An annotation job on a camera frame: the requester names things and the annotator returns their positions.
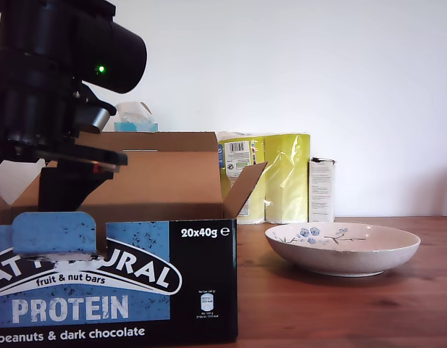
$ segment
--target brand logo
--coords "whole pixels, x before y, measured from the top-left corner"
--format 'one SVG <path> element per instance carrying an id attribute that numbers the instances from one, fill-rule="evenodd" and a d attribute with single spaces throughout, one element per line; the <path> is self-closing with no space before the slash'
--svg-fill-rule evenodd
<path id="1" fill-rule="evenodd" d="M 59 284 L 85 284 L 176 294 L 183 282 L 178 269 L 136 246 L 107 239 L 105 260 L 34 262 L 9 248 L 0 252 L 0 296 Z"/>

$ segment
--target product box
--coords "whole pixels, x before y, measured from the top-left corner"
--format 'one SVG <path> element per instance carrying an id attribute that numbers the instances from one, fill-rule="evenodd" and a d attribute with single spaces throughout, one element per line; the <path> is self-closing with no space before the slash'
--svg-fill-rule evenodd
<path id="1" fill-rule="evenodd" d="M 84 134 L 78 143 L 126 151 L 128 166 L 79 212 L 35 212 L 38 179 L 9 208 L 19 216 L 0 225 L 0 347 L 234 340 L 236 217 L 265 164 L 245 168 L 222 199 L 213 133 Z M 14 253 L 25 232 L 38 249 L 47 231 L 72 236 L 64 245 L 106 238 L 106 257 Z"/>
<path id="2" fill-rule="evenodd" d="M 333 223 L 334 161 L 312 158 L 309 162 L 309 222 Z"/>

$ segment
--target white ceramic bowl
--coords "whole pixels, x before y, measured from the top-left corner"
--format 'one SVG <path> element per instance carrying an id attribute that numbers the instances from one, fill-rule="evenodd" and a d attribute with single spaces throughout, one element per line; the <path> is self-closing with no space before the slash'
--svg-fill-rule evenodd
<path id="1" fill-rule="evenodd" d="M 265 231 L 275 252 L 329 276 L 374 276 L 403 265 L 418 249 L 413 233 L 359 223 L 293 223 Z"/>

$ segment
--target blue floral pattern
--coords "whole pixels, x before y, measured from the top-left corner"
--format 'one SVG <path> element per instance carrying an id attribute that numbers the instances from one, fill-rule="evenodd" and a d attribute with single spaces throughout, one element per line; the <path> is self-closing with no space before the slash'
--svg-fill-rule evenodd
<path id="1" fill-rule="evenodd" d="M 318 236 L 318 235 L 319 235 L 319 229 L 316 228 L 316 227 L 312 227 L 312 228 L 310 228 L 310 233 L 311 233 L 313 236 Z"/>
<path id="2" fill-rule="evenodd" d="M 301 232 L 299 233 L 299 238 L 301 238 L 301 236 L 308 237 L 309 234 L 309 230 L 307 230 L 306 228 L 302 228 Z"/>
<path id="3" fill-rule="evenodd" d="M 286 237 L 284 237 L 283 239 L 278 237 L 276 235 L 275 232 L 273 232 L 273 237 L 278 240 L 281 241 L 283 243 L 293 243 L 295 241 L 298 242 L 309 242 L 310 244 L 322 244 L 325 245 L 327 243 L 329 243 L 330 241 L 334 241 L 336 244 L 339 244 L 339 241 L 364 241 L 366 240 L 365 238 L 344 238 L 344 236 L 346 235 L 346 232 L 348 231 L 347 228 L 342 228 L 340 229 L 338 232 L 336 232 L 334 237 L 331 236 L 323 236 L 322 238 L 314 238 L 314 236 L 319 236 L 321 231 L 316 228 L 316 227 L 312 227 L 310 228 L 310 231 L 308 230 L 308 228 L 302 228 L 301 231 L 299 233 L 296 234 L 296 236 L 294 238 L 292 238 L 291 240 L 287 240 Z"/>

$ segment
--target yellow packaging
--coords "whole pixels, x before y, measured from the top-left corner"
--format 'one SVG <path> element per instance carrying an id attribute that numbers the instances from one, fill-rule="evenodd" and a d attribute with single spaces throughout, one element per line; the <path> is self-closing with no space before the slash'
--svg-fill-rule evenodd
<path id="1" fill-rule="evenodd" d="M 265 162 L 263 137 L 240 137 L 219 141 L 223 146 L 224 167 L 220 168 L 222 195 L 226 196 L 242 169 L 247 165 Z M 238 215 L 238 223 L 253 224 L 265 221 L 265 181 L 261 176 L 251 196 Z"/>
<path id="2" fill-rule="evenodd" d="M 309 218 L 308 165 L 310 135 L 264 137 L 266 220 L 269 223 L 305 223 Z"/>

